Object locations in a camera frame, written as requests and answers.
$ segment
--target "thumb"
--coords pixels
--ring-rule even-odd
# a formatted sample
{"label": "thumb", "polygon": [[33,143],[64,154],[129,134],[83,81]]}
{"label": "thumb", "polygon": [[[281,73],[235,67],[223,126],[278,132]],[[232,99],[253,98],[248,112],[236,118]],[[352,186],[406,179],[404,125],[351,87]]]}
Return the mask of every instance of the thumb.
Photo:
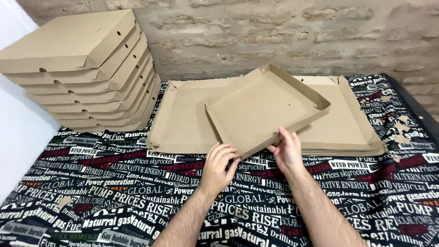
{"label": "thumb", "polygon": [[293,138],[291,137],[290,132],[286,130],[284,127],[279,127],[279,133],[284,138],[286,146],[293,146]]}
{"label": "thumb", "polygon": [[235,175],[236,169],[238,168],[238,163],[240,161],[241,161],[241,159],[235,159],[232,162],[232,164],[230,165],[229,170],[227,171],[227,175],[226,175],[226,179],[227,179],[227,181],[229,181],[229,183],[230,183],[230,181],[232,181],[232,179]]}

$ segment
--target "white wall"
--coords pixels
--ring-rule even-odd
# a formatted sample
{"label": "white wall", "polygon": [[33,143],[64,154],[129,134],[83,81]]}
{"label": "white wall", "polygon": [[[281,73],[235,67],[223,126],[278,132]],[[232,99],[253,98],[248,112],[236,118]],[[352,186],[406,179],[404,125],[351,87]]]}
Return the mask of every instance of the white wall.
{"label": "white wall", "polygon": [[[15,2],[0,0],[0,50],[38,26]],[[0,75],[0,203],[27,172],[60,125],[25,91]]]}

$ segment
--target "hand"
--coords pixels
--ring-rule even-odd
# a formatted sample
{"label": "hand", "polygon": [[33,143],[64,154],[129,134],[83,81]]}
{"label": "hand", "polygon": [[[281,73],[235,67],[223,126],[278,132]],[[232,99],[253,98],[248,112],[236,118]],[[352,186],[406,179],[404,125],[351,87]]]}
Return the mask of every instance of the hand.
{"label": "hand", "polygon": [[300,140],[295,132],[290,134],[284,127],[279,127],[279,133],[284,138],[267,149],[274,154],[280,171],[284,173],[287,179],[290,179],[294,173],[305,171]]}
{"label": "hand", "polygon": [[[207,154],[199,189],[214,200],[216,196],[230,184],[241,159],[237,159],[236,149],[230,143],[217,142]],[[230,159],[234,159],[229,170],[225,171]]]}

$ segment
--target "black tablecloth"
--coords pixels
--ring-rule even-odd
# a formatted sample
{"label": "black tablecloth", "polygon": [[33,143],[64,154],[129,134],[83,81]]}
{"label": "black tablecloth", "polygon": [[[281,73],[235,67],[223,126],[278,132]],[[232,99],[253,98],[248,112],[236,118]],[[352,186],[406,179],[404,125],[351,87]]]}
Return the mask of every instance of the black tablecloth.
{"label": "black tablecloth", "polygon": [[[306,168],[370,246],[437,246],[437,143],[393,90],[390,77],[347,79],[358,100],[366,101],[362,110],[389,153],[304,156]],[[79,134],[61,128],[2,205],[0,241],[45,247],[143,247],[149,240],[150,245],[197,187],[205,161],[205,155],[144,148],[165,88],[163,83],[146,129]],[[392,98],[381,102],[383,95]],[[396,118],[403,115],[409,117],[410,130],[403,133],[408,145],[394,141]],[[65,196],[72,201],[58,209],[59,198]],[[197,245],[213,242],[243,247],[311,245],[269,151],[244,160],[232,183],[218,195]]]}

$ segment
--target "man's right hand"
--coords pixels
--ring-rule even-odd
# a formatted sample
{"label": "man's right hand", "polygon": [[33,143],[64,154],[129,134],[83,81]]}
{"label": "man's right hand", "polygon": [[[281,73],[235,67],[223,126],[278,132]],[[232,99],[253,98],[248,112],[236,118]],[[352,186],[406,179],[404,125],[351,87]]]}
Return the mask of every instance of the man's right hand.
{"label": "man's right hand", "polygon": [[294,174],[306,171],[302,161],[300,140],[295,132],[290,134],[284,127],[279,127],[279,133],[283,139],[267,149],[274,154],[277,166],[289,180]]}

